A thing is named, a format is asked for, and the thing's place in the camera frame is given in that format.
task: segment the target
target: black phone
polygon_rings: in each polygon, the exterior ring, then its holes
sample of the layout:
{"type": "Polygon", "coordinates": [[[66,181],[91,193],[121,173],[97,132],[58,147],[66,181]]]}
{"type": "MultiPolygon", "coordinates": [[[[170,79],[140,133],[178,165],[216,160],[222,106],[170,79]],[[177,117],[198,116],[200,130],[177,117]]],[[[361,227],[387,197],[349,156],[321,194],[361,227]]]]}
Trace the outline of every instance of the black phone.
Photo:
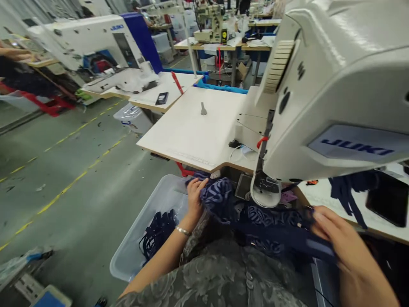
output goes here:
{"type": "Polygon", "coordinates": [[[379,187],[368,192],[366,207],[397,227],[406,227],[409,186],[379,172],[379,187]]]}
{"type": "Polygon", "coordinates": [[[167,101],[167,97],[168,97],[169,93],[160,93],[158,96],[158,99],[156,100],[155,105],[160,105],[160,104],[165,104],[167,101]]]}

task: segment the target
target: cardboard box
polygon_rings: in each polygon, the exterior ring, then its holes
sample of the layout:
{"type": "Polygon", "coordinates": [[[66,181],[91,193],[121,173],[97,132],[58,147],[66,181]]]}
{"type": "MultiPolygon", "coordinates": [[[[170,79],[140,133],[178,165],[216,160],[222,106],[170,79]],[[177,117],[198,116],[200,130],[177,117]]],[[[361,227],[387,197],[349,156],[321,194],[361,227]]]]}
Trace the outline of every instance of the cardboard box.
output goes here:
{"type": "Polygon", "coordinates": [[[239,69],[238,77],[239,77],[239,79],[240,79],[241,81],[243,81],[244,78],[246,77],[246,74],[247,74],[247,70],[248,70],[248,69],[247,69],[247,67],[246,67],[243,63],[240,63],[238,69],[239,69]]]}

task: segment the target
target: silver bracelet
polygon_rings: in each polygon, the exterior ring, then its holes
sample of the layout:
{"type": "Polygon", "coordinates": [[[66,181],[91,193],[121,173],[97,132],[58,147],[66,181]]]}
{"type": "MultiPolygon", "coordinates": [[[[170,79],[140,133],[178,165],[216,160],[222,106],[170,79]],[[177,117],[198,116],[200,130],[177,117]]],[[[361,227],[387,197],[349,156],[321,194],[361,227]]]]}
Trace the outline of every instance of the silver bracelet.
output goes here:
{"type": "Polygon", "coordinates": [[[178,232],[181,232],[182,234],[188,236],[188,237],[190,237],[190,236],[192,235],[192,233],[190,233],[190,232],[188,232],[187,230],[184,230],[183,228],[180,228],[180,227],[176,227],[176,230],[177,230],[178,232]]]}

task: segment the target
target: woman's left hand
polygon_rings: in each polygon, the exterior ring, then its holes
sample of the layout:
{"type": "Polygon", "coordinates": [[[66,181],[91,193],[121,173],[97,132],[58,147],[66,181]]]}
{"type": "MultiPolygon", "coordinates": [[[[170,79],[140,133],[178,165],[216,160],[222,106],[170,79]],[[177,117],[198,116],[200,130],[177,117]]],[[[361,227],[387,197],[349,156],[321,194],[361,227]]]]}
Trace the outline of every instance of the woman's left hand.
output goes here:
{"type": "Polygon", "coordinates": [[[200,200],[200,191],[206,186],[208,181],[208,178],[203,181],[200,181],[199,178],[195,178],[187,185],[188,216],[197,219],[201,217],[203,208],[202,201],[200,200]]]}

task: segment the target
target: grey patterned garment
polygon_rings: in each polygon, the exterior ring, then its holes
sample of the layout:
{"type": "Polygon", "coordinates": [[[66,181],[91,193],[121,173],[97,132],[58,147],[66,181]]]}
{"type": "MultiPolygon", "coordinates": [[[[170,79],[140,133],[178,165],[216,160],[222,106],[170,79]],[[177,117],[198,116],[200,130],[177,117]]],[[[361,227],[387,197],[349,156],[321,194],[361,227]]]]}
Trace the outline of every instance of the grey patterned garment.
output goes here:
{"type": "Polygon", "coordinates": [[[207,245],[200,255],[159,278],[141,293],[128,293],[116,307],[305,306],[291,265],[232,239],[207,245]]]}

